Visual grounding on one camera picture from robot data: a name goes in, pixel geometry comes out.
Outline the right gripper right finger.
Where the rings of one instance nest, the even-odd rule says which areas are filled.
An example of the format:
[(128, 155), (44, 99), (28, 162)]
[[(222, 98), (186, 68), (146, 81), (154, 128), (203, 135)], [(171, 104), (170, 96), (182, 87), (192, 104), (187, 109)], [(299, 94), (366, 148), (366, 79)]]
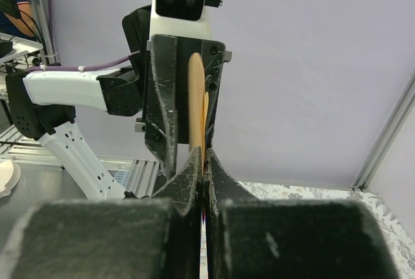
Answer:
[(348, 199), (262, 200), (205, 155), (210, 278), (397, 278), (369, 209)]

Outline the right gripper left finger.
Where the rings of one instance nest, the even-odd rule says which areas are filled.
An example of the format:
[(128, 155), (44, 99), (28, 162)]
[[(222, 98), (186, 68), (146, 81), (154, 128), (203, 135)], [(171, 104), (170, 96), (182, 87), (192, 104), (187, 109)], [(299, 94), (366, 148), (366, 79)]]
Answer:
[(30, 208), (1, 253), (2, 278), (198, 278), (202, 151), (146, 199)]

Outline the brown paper coffee filter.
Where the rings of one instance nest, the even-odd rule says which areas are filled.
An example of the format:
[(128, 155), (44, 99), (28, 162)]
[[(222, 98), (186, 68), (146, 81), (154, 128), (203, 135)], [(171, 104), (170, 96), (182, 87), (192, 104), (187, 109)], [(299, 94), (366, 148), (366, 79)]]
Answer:
[(208, 105), (202, 57), (200, 53), (193, 53), (188, 63), (189, 149), (201, 148), (202, 165), (205, 161)]

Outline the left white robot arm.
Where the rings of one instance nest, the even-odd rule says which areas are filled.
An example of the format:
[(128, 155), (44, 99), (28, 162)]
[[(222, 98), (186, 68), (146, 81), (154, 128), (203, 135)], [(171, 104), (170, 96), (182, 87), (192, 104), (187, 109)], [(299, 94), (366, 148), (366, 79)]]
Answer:
[(198, 144), (211, 143), (222, 69), (231, 60), (225, 45), (206, 35), (207, 27), (206, 17), (164, 18), (152, 6), (141, 7), (123, 19), (129, 67), (42, 66), (11, 73), (6, 87), (12, 120), (58, 159), (87, 198), (122, 199), (132, 191), (118, 184), (91, 150), (75, 109), (142, 114), (145, 145), (172, 178), (178, 144), (196, 145), (190, 119), (197, 101), (207, 109), (207, 130)]

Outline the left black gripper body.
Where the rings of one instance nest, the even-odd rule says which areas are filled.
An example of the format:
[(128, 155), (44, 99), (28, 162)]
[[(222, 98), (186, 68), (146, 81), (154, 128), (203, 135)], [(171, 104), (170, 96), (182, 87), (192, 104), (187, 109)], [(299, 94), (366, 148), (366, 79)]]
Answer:
[[(178, 37), (176, 46), (176, 93), (177, 110), (177, 146), (189, 142), (189, 111), (188, 111), (188, 63), (193, 53), (202, 57), (202, 42), (205, 40)], [(160, 162), (165, 162), (165, 127), (160, 110), (160, 103), (155, 90), (151, 63), (151, 39), (145, 50), (134, 57), (134, 68), (139, 74), (138, 88), (142, 96), (141, 108), (145, 123), (145, 145)], [(225, 49), (224, 64), (229, 62), (231, 53)]]

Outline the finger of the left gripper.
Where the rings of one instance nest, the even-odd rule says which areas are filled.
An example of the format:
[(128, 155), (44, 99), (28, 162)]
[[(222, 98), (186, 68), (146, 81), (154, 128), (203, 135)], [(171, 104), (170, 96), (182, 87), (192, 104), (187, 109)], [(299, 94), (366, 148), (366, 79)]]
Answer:
[(176, 46), (177, 38), (173, 36), (155, 34), (151, 39), (152, 75), (165, 127), (165, 172), (167, 175), (176, 174), (178, 133), (175, 105)]
[(225, 45), (218, 41), (202, 42), (202, 61), (205, 69), (206, 92), (209, 93), (209, 106), (206, 122), (206, 147), (212, 147), (215, 131), (215, 118), (219, 99), (220, 80), (224, 65)]

